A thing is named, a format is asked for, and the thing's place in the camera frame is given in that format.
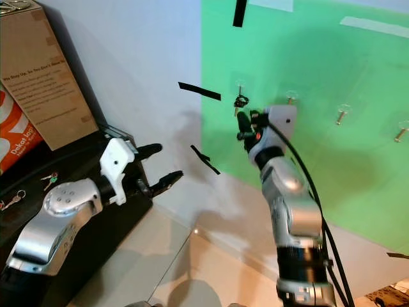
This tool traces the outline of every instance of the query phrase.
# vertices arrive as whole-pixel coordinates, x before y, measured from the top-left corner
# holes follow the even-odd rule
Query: white wall
[[[170,171],[185,172],[155,199],[156,205],[276,272],[270,215],[261,193],[229,175],[217,176],[189,147],[201,144],[201,98],[180,90],[177,82],[201,83],[200,1],[40,2],[55,30],[64,33],[59,39],[67,57],[83,66],[91,86],[86,91],[93,91],[107,121],[133,134],[138,145],[163,144],[164,150],[144,163],[151,184]],[[375,244],[339,229],[334,235],[355,295],[409,271],[407,260],[391,260]]]

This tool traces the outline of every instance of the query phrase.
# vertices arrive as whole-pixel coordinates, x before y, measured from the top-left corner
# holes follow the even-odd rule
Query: green wall
[[[285,104],[296,90],[292,141],[316,182],[326,218],[409,253],[409,39],[340,25],[345,16],[409,27],[409,15],[333,1],[295,0],[294,12],[247,5],[232,26],[235,0],[202,0],[203,153],[221,171],[259,187],[259,172],[237,142],[235,82],[248,109]],[[337,106],[353,108],[341,126]]]

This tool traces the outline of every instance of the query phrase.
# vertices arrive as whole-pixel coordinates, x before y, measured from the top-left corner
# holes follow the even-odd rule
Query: keychain
[[[17,191],[17,194],[12,198],[11,202],[9,202],[7,205],[4,204],[4,201],[2,200],[0,203],[0,210],[4,211],[14,203],[18,203],[20,200],[26,197],[26,192],[25,190],[19,190]]]
[[[52,185],[53,183],[57,181],[58,173],[55,171],[51,175],[41,178],[41,180],[47,180],[47,179],[49,179],[49,184],[47,184],[47,186],[44,188],[43,191],[47,190],[50,187],[50,185]]]

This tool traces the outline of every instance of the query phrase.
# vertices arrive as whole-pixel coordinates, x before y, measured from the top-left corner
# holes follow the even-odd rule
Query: black tape
[[[191,145],[190,147],[191,149],[193,149],[193,151],[196,153],[199,159],[202,160],[203,163],[205,163],[209,168],[211,168],[216,174],[220,175],[220,172],[217,170],[217,168],[215,168],[209,163],[210,158],[207,155],[202,154],[199,150],[197,150],[197,148],[194,145]]]
[[[247,5],[247,0],[237,0],[236,1],[236,11],[235,11],[235,18],[233,20],[233,27],[241,28],[243,26],[246,5]]]
[[[398,253],[387,253],[388,256],[392,258],[403,258],[403,259],[409,259],[409,256],[406,256],[404,254],[398,254]]]
[[[200,88],[198,86],[194,86],[191,84],[179,82],[179,88],[181,90],[194,91],[195,93],[199,93],[202,96],[206,96],[206,97],[213,98],[216,100],[222,100],[221,94],[216,93],[215,91],[205,90],[204,88]]]

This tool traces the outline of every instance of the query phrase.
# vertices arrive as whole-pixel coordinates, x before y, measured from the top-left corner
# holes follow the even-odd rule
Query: floor
[[[68,307],[282,306],[275,282],[152,209]]]

